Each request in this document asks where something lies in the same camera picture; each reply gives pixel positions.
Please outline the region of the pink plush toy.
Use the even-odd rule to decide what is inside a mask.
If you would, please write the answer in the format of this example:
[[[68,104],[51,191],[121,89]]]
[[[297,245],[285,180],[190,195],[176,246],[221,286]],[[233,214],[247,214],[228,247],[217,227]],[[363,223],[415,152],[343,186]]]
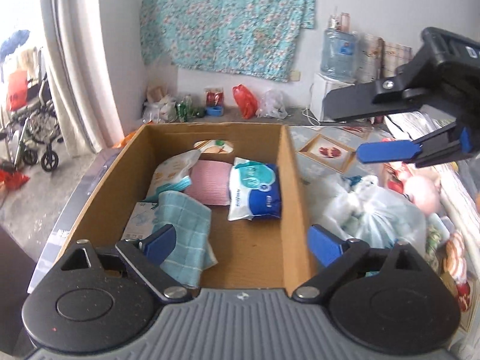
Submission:
[[[432,180],[414,175],[403,183],[403,193],[424,215],[437,213],[440,209],[440,195]]]

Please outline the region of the small white tissue pack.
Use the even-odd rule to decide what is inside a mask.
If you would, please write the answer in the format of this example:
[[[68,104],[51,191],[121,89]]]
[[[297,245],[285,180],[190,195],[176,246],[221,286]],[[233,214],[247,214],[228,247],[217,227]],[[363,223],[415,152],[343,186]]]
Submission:
[[[138,202],[124,228],[122,240],[142,240],[154,232],[157,224],[157,203]]]

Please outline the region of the light blue checked towel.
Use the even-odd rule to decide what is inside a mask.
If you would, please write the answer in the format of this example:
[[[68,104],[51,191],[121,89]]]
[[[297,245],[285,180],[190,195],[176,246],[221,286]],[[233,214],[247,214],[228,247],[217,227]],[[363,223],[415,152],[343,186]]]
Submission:
[[[208,240],[212,211],[177,191],[162,192],[158,199],[153,230],[156,232],[167,224],[176,230],[176,246],[160,267],[180,284],[196,289],[203,271],[218,264]]]

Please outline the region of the white blue wipes pack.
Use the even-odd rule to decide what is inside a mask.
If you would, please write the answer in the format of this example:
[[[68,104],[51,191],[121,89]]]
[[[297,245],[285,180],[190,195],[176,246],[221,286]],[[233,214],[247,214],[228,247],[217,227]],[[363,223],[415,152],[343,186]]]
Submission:
[[[229,174],[228,221],[281,218],[281,189],[278,168],[236,157]]]

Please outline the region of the clear yellow-print package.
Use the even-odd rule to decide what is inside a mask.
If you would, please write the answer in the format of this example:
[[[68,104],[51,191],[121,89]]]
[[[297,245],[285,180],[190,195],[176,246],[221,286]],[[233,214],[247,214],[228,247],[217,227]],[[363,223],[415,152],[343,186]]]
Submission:
[[[163,161],[154,170],[144,202],[155,203],[162,192],[182,192],[191,186],[191,168],[200,156],[200,150],[189,150]]]

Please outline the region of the pink knitted cloth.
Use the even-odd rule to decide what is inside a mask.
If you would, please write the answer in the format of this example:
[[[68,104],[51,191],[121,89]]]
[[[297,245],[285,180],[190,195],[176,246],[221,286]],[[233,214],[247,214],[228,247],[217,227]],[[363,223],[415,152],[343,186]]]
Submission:
[[[191,169],[192,185],[185,193],[206,206],[230,204],[230,163],[199,160]]]

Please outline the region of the floral wallpaper roll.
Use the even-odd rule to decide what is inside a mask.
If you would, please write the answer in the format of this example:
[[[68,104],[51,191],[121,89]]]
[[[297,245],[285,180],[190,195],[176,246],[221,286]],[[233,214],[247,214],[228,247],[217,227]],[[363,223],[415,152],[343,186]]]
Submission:
[[[365,33],[360,37],[356,81],[359,84],[373,82],[381,77],[384,40]]]

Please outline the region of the checked wallpaper roll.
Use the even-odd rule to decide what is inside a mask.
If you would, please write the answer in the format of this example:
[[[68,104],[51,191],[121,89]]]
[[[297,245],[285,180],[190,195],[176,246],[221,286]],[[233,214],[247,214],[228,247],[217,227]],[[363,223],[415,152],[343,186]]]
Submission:
[[[394,42],[384,42],[382,54],[382,76],[393,77],[395,70],[408,63],[413,57],[412,48]]]

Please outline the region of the blue water jug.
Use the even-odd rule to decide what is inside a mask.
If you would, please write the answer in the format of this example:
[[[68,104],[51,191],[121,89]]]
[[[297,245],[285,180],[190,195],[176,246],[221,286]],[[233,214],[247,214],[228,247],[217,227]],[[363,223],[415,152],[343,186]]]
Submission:
[[[333,28],[324,31],[320,72],[330,79],[353,83],[356,80],[358,36]]]

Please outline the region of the white plastic bag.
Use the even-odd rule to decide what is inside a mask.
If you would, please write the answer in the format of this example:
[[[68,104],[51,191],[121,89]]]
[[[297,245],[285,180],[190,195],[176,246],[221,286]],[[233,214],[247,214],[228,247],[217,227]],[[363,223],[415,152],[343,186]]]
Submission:
[[[256,116],[259,118],[285,119],[288,116],[283,92],[276,89],[266,91],[259,100]]]

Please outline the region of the cardboard box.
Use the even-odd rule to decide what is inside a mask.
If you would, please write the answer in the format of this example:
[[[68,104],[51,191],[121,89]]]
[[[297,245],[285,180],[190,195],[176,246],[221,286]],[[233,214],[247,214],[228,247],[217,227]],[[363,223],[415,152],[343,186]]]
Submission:
[[[199,150],[188,171],[185,195],[211,211],[208,242],[216,264],[200,276],[203,287],[284,288],[294,291],[316,270],[307,246],[309,217],[290,129],[282,124],[148,124],[114,160],[81,210],[66,246],[86,239],[95,247],[114,245],[125,234],[134,208],[149,193],[164,161]],[[229,176],[242,158],[277,169],[281,211],[276,217],[248,213],[230,219],[235,194]]]

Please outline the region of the red plastic bag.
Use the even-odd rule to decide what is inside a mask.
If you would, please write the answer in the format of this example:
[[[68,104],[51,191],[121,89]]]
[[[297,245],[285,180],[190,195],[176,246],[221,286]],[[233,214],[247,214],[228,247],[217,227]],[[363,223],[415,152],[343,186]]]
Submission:
[[[243,119],[251,119],[258,110],[258,101],[253,93],[244,85],[233,87],[233,99],[241,112]]]

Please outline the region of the blue tape roll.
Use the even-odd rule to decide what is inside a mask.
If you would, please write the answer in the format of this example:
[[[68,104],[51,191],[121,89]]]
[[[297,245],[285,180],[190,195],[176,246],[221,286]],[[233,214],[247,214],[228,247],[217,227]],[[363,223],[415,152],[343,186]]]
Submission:
[[[207,116],[221,117],[224,114],[224,108],[222,106],[206,106],[205,113]]]

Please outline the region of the red white can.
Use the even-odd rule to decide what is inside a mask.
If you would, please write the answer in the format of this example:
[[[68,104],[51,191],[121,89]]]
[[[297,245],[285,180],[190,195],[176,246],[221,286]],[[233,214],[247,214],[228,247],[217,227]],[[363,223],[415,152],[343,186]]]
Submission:
[[[224,90],[220,87],[208,87],[204,90],[206,107],[223,107]]]

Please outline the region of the white curtain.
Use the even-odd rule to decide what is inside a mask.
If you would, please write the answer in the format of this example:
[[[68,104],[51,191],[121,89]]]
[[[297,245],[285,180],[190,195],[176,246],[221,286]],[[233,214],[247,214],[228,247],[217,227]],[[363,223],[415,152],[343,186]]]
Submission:
[[[99,0],[39,0],[49,88],[72,157],[98,153],[123,138]]]

